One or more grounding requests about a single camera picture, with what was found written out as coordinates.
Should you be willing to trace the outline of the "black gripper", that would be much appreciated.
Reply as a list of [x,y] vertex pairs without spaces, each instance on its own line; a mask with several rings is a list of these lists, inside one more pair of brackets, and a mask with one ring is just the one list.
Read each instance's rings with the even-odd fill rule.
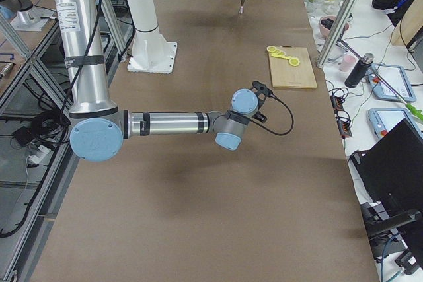
[[247,118],[251,122],[266,123],[266,121],[267,121],[267,117],[264,114],[262,114],[260,111],[251,112],[251,113],[247,114]]

